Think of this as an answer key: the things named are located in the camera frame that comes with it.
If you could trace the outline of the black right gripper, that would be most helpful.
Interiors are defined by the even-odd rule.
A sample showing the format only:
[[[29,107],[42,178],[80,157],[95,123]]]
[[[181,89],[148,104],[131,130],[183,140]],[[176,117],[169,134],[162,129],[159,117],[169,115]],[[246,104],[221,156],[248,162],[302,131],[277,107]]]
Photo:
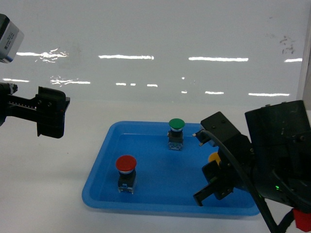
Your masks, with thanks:
[[[252,146],[234,145],[230,148],[227,147],[227,149],[231,152],[243,171],[250,178],[252,166],[254,165],[254,153]],[[246,185],[240,178],[235,168],[232,166],[232,163],[229,162],[225,156],[225,153],[220,148],[217,153],[220,159],[218,163],[216,161],[212,161],[202,167],[203,175],[208,184],[193,195],[193,198],[198,206],[203,206],[202,201],[217,191],[221,181],[220,174],[222,175],[223,180],[220,191],[217,191],[214,195],[216,199],[222,200],[232,193],[234,188],[248,192]]]

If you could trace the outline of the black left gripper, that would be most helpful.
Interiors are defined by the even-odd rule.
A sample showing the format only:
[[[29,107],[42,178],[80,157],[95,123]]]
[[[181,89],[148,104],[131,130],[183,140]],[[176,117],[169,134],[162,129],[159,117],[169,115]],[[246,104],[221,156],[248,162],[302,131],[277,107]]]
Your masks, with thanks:
[[[0,83],[0,125],[7,117],[17,117],[37,122],[38,136],[61,138],[70,98],[60,90],[46,87],[39,87],[32,99],[14,96],[17,91],[16,84]]]

